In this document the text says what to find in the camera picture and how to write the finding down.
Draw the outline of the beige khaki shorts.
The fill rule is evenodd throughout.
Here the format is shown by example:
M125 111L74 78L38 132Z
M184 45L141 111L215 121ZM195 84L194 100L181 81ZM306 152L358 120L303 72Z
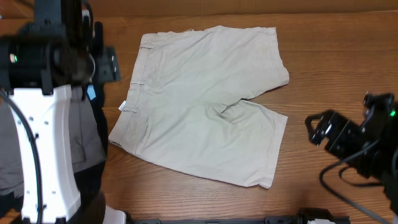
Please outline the beige khaki shorts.
M168 169L269 188L287 117L254 99L288 82L273 27L145 34L109 141Z

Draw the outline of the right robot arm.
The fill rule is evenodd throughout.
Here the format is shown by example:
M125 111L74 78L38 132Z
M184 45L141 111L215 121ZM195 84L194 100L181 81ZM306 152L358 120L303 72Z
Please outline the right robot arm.
M383 187L390 200L390 208L397 213L397 101L392 93L366 94L363 105L364 121L356 124L335 110L326 110L306 117L304 123L309 141L319 146L324 139L325 150L338 158L338 162L325 167L319 174L324 189L344 203L354 207L379 223L387 221L369 209L341 195L323 176L341 166L339 175L349 168L375 182L355 183L355 187Z

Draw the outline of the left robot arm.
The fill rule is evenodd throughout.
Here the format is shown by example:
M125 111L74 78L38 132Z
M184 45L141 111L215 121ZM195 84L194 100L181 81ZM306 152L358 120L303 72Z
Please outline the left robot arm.
M115 51L87 1L36 1L34 21L1 37L1 99L12 110L23 171L23 223L126 223L97 193L87 205L70 146L72 88L119 80Z

